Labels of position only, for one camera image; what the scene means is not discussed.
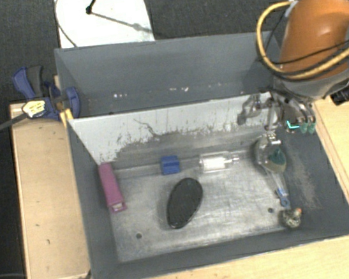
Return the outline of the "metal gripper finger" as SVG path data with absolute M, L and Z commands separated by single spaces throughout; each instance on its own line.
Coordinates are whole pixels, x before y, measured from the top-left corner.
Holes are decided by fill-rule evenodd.
M 277 137 L 274 132 L 267 132 L 263 135 L 264 153 L 271 155 L 277 149 L 282 146 L 282 141 Z
M 237 115 L 237 124 L 243 125 L 258 120 L 264 121 L 269 113 L 269 96 L 266 94 L 251 94 L 242 104 L 242 109 Z

